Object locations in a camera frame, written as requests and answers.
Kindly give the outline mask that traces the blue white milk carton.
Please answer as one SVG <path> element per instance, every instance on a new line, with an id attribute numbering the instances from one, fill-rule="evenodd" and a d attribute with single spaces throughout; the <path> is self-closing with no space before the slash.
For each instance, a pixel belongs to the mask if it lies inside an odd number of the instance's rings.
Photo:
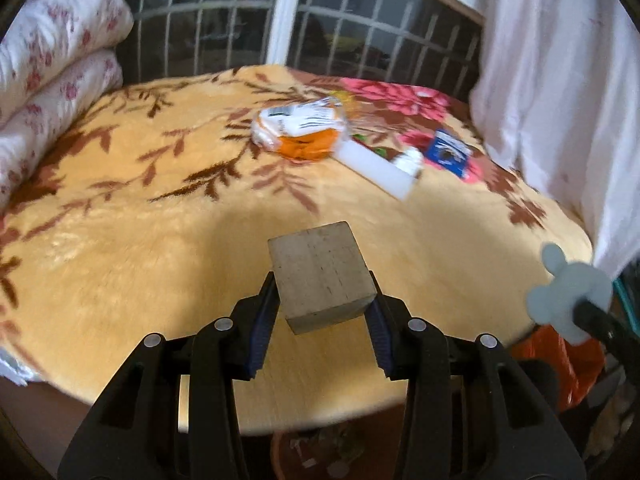
<path id="1" fill-rule="evenodd" d="M 427 162 L 445 169 L 463 180 L 468 176 L 471 149 L 445 130 L 435 131 L 434 138 L 423 153 Z"/>

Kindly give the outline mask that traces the white foam block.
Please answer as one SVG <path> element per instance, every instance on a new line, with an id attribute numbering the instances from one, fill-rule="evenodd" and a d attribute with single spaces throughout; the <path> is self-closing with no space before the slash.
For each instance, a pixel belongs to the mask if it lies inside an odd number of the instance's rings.
<path id="1" fill-rule="evenodd" d="M 354 140 L 338 144 L 332 157 L 396 200 L 405 200 L 416 180 L 405 170 Z"/>

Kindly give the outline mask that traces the white tissue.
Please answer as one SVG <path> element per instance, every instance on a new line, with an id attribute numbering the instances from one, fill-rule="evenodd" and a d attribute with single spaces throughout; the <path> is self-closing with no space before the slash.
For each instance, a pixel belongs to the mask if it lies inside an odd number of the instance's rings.
<path id="1" fill-rule="evenodd" d="M 410 148 L 395 156 L 392 159 L 392 164 L 405 174 L 416 179 L 422 171 L 423 155 L 417 148 L 410 146 Z"/>

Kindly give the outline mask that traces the orange white snack bag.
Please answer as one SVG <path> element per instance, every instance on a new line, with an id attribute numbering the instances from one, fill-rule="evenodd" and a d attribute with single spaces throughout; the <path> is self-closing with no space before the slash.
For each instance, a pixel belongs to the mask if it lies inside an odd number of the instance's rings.
<path id="1" fill-rule="evenodd" d="M 332 156 L 352 135 L 360 106 L 346 91 L 325 98 L 263 108 L 250 124 L 250 142 L 298 162 Z"/>

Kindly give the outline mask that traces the orange plastic trash bin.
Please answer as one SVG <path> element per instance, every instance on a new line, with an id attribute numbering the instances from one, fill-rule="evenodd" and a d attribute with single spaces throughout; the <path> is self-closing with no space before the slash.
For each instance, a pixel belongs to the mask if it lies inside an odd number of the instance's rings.
<path id="1" fill-rule="evenodd" d="M 277 432 L 271 463 L 279 479 L 390 479 L 404 419 L 402 404 L 330 426 Z"/>

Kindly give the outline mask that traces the orange plastic bag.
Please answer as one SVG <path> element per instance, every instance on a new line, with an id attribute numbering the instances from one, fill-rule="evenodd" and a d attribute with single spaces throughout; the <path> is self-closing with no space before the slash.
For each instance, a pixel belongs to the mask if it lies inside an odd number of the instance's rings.
<path id="1" fill-rule="evenodd" d="M 599 341 L 588 338 L 572 346 L 553 327 L 539 326 L 523 341 L 514 344 L 511 356 L 517 360 L 539 360 L 551 366 L 558 381 L 559 412 L 574 408 L 596 384 L 605 364 Z"/>

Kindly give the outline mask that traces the yellow floral fleece blanket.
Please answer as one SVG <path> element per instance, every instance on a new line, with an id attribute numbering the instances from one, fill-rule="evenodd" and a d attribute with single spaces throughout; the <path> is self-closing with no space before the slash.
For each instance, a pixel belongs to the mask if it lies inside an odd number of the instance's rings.
<path id="1" fill-rule="evenodd" d="M 342 99 L 378 154 L 469 145 L 470 174 L 425 166 L 396 200 L 332 159 L 250 140 L 263 108 Z M 148 333 L 196 333 L 262 286 L 276 236 L 345 221 L 387 295 L 444 333 L 517 340 L 546 243 L 589 260 L 574 214 L 485 154 L 466 106 L 416 86 L 252 66 L 99 99 L 52 146 L 1 222 L 1 345 L 92 402 Z"/>

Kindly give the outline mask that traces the white sheer curtain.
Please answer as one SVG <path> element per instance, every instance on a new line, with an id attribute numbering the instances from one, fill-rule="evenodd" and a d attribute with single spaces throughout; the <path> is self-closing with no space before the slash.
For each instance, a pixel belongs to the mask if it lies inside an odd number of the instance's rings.
<path id="1" fill-rule="evenodd" d="M 487 0 L 470 104 L 490 158 L 579 214 L 619 276 L 639 253 L 639 34 L 620 0 Z"/>

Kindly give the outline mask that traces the folded floral white quilt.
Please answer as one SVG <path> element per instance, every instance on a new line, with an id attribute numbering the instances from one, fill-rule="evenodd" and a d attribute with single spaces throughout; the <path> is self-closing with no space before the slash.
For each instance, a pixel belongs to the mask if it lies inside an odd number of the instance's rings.
<path id="1" fill-rule="evenodd" d="M 1 41 L 1 206 L 104 93 L 122 85 L 114 47 L 134 24 L 125 0 L 34 0 Z"/>

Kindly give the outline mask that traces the white window frame with bars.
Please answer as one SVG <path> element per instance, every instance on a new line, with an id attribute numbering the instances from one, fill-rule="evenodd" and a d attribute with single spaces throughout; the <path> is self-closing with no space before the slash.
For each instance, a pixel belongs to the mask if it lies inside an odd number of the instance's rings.
<path id="1" fill-rule="evenodd" d="M 280 64 L 465 99 L 477 80 L 485 0 L 126 1 L 130 84 Z"/>

